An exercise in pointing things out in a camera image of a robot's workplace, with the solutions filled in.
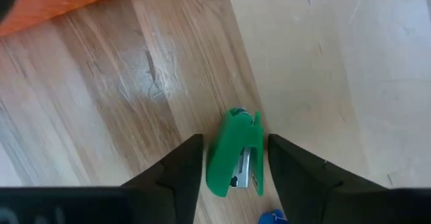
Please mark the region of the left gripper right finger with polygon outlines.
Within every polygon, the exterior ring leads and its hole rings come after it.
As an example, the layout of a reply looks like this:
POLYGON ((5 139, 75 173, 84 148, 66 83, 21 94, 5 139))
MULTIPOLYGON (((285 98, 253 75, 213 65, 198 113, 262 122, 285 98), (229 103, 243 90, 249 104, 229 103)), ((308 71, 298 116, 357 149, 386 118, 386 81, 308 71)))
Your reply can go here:
POLYGON ((431 224, 431 188, 386 188, 277 134, 268 160, 290 224, 431 224))

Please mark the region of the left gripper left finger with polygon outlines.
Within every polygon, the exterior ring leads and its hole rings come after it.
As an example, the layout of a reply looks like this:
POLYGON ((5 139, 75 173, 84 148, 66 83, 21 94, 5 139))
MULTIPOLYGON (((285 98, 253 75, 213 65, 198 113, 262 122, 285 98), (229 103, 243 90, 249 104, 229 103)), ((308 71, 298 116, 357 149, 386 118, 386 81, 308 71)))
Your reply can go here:
POLYGON ((0 224, 193 224, 202 165, 194 134, 120 186, 0 187, 0 224))

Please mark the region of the blue mini stapler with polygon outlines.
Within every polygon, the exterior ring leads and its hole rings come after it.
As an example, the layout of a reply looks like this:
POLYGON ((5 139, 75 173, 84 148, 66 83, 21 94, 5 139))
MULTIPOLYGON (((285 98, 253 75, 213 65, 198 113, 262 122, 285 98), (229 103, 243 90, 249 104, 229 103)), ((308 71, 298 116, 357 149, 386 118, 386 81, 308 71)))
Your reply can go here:
POLYGON ((259 217, 257 224, 289 224, 281 210, 265 212, 259 217))

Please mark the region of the green mini stapler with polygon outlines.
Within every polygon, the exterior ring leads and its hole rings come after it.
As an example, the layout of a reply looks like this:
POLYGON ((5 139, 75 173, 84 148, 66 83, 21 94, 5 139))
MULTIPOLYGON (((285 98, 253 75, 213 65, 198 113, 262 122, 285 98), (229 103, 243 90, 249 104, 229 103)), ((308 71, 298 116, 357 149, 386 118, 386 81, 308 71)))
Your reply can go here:
POLYGON ((209 145, 206 165, 207 187, 219 197, 231 188, 248 188, 252 182, 259 196, 264 193, 264 128, 261 114, 232 108, 224 114, 209 145))

